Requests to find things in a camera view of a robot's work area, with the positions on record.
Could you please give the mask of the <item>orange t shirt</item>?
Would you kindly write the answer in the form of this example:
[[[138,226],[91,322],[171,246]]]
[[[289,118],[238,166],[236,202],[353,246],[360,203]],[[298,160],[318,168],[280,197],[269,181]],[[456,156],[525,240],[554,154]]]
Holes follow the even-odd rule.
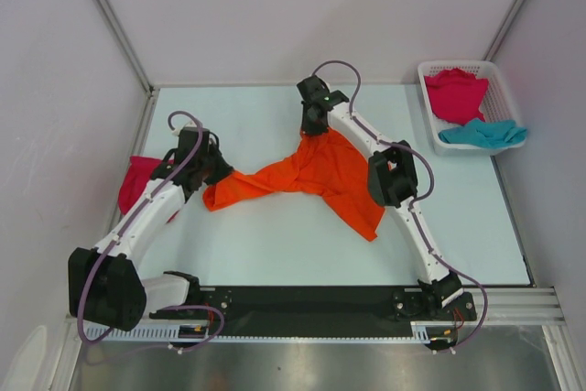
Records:
[[[367,160],[331,129],[320,136],[301,135],[292,155],[253,174],[233,171],[208,187],[202,201],[208,211],[215,212],[274,193],[318,196],[363,239],[372,242],[385,209],[371,197],[367,178]]]

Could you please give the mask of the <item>white plastic basket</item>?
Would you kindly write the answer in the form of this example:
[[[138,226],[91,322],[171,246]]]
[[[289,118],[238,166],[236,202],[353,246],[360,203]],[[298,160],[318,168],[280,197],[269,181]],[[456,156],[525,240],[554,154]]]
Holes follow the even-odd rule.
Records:
[[[492,62],[479,60],[437,60],[422,62],[418,65],[418,76],[426,107],[430,136],[435,152],[440,156],[469,156],[472,154],[494,156],[505,151],[507,148],[486,149],[469,145],[451,145],[446,144],[439,139],[440,131],[459,125],[448,123],[434,115],[429,103],[429,96],[426,90],[424,77],[434,76],[440,71],[451,70],[454,68],[473,73],[477,78],[487,79],[489,81],[488,91],[480,106],[485,122],[492,123],[504,120],[514,120],[517,125],[524,127],[519,112],[515,108],[515,102],[512,95],[507,90],[500,71]]]

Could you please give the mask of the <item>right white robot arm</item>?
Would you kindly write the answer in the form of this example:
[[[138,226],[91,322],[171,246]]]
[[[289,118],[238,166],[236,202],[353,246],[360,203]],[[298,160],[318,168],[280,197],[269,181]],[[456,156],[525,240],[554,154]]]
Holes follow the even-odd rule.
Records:
[[[321,136],[334,130],[348,140],[367,160],[367,189],[376,205],[395,217],[417,258],[418,286],[416,304],[397,299],[404,316],[427,313],[443,319],[455,308],[463,294],[459,276],[442,262],[442,253],[431,236],[418,203],[417,152],[406,141],[393,141],[367,123],[353,110],[351,100],[332,90],[316,75],[297,84],[302,105],[302,132]]]

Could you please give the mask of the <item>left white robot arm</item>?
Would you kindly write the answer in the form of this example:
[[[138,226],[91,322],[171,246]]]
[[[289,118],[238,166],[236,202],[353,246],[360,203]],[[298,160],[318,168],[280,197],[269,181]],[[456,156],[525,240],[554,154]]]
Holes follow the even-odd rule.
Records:
[[[233,173],[219,138],[185,127],[162,159],[132,157],[119,191],[121,221],[90,249],[76,248],[68,261],[69,307],[80,324],[131,331],[145,316],[196,315],[203,303],[197,277],[166,270],[151,278],[137,268],[148,248],[202,186]]]

